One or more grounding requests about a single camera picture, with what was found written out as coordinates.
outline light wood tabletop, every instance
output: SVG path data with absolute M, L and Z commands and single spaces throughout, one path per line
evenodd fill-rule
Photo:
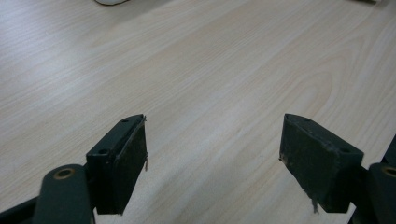
M 396 134 L 396 1 L 5 0 L 0 211 L 147 116 L 148 171 L 97 223 L 347 223 L 278 160 L 285 113 L 380 161 Z

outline wood grain surface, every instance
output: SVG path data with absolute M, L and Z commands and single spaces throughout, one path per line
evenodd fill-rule
M 285 113 L 379 161 L 396 134 L 396 1 L 5 0 L 0 211 L 148 118 L 149 167 L 97 223 L 347 223 L 278 161 Z

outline wooden table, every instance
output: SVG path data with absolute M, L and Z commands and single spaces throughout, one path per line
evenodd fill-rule
M 346 223 L 278 161 L 285 113 L 379 161 L 396 133 L 396 1 L 3 1 L 0 210 L 148 118 L 149 167 L 97 223 Z

